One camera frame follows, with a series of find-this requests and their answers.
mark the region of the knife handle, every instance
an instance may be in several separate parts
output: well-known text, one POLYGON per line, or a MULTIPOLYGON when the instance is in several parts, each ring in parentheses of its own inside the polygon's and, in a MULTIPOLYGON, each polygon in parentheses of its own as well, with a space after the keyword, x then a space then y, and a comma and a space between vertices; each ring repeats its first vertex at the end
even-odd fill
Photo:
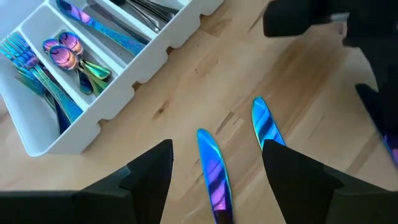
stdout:
POLYGON ((140 43, 138 40, 134 40, 128 36, 113 31, 99 22, 93 21, 91 25, 98 32, 104 34, 105 36, 118 43, 120 46, 124 47, 126 50, 130 51, 133 56, 136 56, 145 47, 145 45, 140 43))

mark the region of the wood grain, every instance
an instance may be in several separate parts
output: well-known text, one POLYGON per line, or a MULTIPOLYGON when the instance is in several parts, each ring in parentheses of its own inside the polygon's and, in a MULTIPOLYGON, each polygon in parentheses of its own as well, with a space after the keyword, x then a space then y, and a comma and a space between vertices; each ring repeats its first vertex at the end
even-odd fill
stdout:
POLYGON ((226 0, 167 64, 137 91, 81 155, 29 158, 0 104, 0 189, 81 189, 166 138, 174 169, 162 223, 213 223, 195 132, 221 147, 236 223, 284 223, 267 182, 251 126, 251 103, 263 96, 288 146, 389 190, 398 173, 354 84, 374 86, 358 49, 341 45, 341 25, 295 38, 262 34, 267 0, 226 0))

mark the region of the white cutlery tray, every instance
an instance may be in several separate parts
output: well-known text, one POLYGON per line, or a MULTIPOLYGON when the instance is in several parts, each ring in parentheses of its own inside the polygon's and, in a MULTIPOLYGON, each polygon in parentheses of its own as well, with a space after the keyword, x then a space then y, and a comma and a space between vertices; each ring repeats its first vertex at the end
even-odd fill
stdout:
MULTIPOLYGON (((86 0, 66 0, 84 9, 86 0)), ((65 17, 55 0, 0 0, 0 39, 11 32, 20 33, 32 47, 64 90, 84 111, 61 135, 58 134, 57 118, 45 100, 18 82, 15 68, 6 58, 0 57, 0 93, 21 137, 28 155, 45 153, 79 154, 97 137, 101 128, 98 121, 113 119, 134 97, 132 85, 146 83, 167 61, 166 50, 178 48, 199 28, 200 14, 212 14, 223 0, 158 0, 165 5, 180 9, 167 26, 158 34, 109 0, 96 0, 108 12, 124 21, 129 27, 145 34, 152 40, 133 60, 125 51, 112 49, 83 25, 65 17), (42 51, 42 42, 68 30, 77 34, 92 58, 112 71, 112 82, 99 97, 84 95, 72 75, 54 66, 42 51)))

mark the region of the iridescent fork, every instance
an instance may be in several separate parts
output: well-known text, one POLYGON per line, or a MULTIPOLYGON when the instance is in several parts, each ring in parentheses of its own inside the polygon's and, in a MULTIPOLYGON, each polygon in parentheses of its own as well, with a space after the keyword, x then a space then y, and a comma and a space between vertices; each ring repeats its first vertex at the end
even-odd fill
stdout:
POLYGON ((82 114, 81 108, 46 75, 40 60, 19 34, 9 35, 1 45, 51 93, 70 123, 82 114))

